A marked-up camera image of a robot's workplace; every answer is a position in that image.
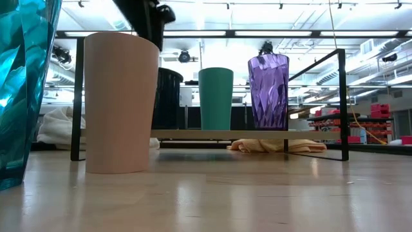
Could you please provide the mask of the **peach orange plastic cup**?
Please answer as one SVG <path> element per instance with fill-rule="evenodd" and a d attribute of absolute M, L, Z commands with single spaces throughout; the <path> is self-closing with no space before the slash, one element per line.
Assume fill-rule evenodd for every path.
<path fill-rule="evenodd" d="M 149 165 L 159 49 L 119 32 L 84 40 L 86 171 L 134 173 Z"/>

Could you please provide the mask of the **dark blue speckled enamel mug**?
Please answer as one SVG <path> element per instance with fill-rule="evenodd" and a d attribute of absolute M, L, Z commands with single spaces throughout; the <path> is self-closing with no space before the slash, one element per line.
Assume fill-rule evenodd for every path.
<path fill-rule="evenodd" d="M 159 68 L 154 102 L 152 129 L 175 130 L 178 128 L 180 83 L 183 76 L 176 71 Z"/>

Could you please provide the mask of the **yellow cloth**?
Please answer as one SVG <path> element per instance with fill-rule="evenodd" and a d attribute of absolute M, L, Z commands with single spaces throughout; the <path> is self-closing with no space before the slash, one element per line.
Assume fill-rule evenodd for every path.
<path fill-rule="evenodd" d="M 284 145 L 283 139 L 239 139 L 227 146 L 228 150 L 243 153 L 282 153 L 288 148 L 292 153 L 322 153 L 327 150 L 325 144 L 308 139 L 294 139 Z"/>

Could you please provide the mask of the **green plastic cup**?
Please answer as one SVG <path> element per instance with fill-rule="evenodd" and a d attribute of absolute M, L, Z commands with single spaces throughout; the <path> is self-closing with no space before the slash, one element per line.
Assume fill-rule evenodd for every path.
<path fill-rule="evenodd" d="M 198 73 L 202 130 L 230 130 L 234 72 L 206 68 Z"/>

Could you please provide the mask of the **rack of red bins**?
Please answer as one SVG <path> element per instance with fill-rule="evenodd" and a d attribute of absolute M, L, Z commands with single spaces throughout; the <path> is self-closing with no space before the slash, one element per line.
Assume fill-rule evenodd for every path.
<path fill-rule="evenodd" d="M 388 104 L 372 104 L 368 115 L 348 110 L 349 144 L 388 144 L 393 140 L 392 122 Z M 341 131 L 340 110 L 318 110 L 308 119 L 315 131 Z"/>

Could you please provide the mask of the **white cloth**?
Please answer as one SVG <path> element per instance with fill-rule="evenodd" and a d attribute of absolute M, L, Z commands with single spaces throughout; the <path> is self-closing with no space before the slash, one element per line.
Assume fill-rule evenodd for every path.
<path fill-rule="evenodd" d="M 43 117 L 43 124 L 39 128 L 37 141 L 46 144 L 54 144 L 59 149 L 68 150 L 71 145 L 71 136 L 73 129 L 73 107 L 58 107 Z M 149 142 L 149 145 L 143 144 L 143 148 L 158 150 L 160 142 L 157 138 L 146 138 L 142 140 L 136 134 L 119 134 L 109 136 L 108 141 L 99 142 L 105 148 L 117 148 L 123 150 L 127 145 L 139 145 L 139 142 Z"/>

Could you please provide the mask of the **black metal wood shelf riser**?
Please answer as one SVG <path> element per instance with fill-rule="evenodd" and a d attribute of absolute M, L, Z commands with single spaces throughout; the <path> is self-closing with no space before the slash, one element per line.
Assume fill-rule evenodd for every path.
<path fill-rule="evenodd" d="M 346 54 L 345 50 L 342 48 L 337 48 L 319 61 L 311 64 L 297 75 L 293 76 L 291 79 L 302 75 L 304 72 L 314 68 L 315 66 L 321 64 L 327 59 L 333 57 L 334 55 L 338 58 L 338 71 L 339 71 L 339 108 L 340 108 L 340 120 L 341 120 L 341 131 L 338 132 L 314 132 L 314 131 L 289 131 L 288 122 L 286 122 L 286 130 L 274 131 L 274 130 L 151 130 L 150 137 L 156 137 L 159 139 L 216 139 L 216 140 L 230 140 L 230 139 L 282 139 L 284 142 L 284 157 L 288 160 L 289 154 L 299 155 L 297 153 L 292 153 L 288 149 L 288 142 L 291 139 L 315 139 L 315 140 L 341 140 L 341 158 L 322 158 L 313 155 L 302 155 L 307 157 L 314 157 L 326 160 L 336 160 L 336 161 L 348 161 L 349 160 L 349 144 L 348 144 L 348 111 L 347 111 L 347 85 L 346 85 Z M 83 81 L 83 77 L 78 77 L 75 74 L 75 82 Z M 71 146 L 70 146 L 70 160 L 71 161 L 83 161 L 79 156 L 80 152 L 80 136 L 86 130 L 80 128 L 80 117 L 81 117 L 81 94 L 80 85 L 75 83 L 75 103 L 74 103 L 74 118 L 73 127 L 71 135 Z"/>

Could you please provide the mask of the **teal faceted plastic tumbler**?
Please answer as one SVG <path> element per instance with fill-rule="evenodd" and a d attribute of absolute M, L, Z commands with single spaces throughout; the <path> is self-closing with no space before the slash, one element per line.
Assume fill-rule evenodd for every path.
<path fill-rule="evenodd" d="M 0 0 L 0 191 L 22 184 L 62 0 Z"/>

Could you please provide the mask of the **black metal frame shelf rack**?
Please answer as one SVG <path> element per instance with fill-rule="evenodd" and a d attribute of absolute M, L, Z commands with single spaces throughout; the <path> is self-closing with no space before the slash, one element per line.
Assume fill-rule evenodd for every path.
<path fill-rule="evenodd" d="M 137 35 L 132 31 L 62 31 L 58 30 L 57 39 L 76 39 L 77 42 L 97 33 L 123 33 Z M 386 42 L 411 40 L 412 30 L 166 30 L 163 39 L 386 39 Z M 292 81 L 308 70 L 320 65 L 334 55 L 345 52 L 344 48 L 335 48 L 321 59 L 289 78 Z M 34 142 L 32 151 L 54 150 L 54 145 Z"/>

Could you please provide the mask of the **purple faceted plastic tumbler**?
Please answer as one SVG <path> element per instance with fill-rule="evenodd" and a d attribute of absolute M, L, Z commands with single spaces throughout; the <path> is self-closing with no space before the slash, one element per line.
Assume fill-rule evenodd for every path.
<path fill-rule="evenodd" d="M 266 53 L 248 61 L 254 126 L 285 130 L 288 108 L 289 57 Z"/>

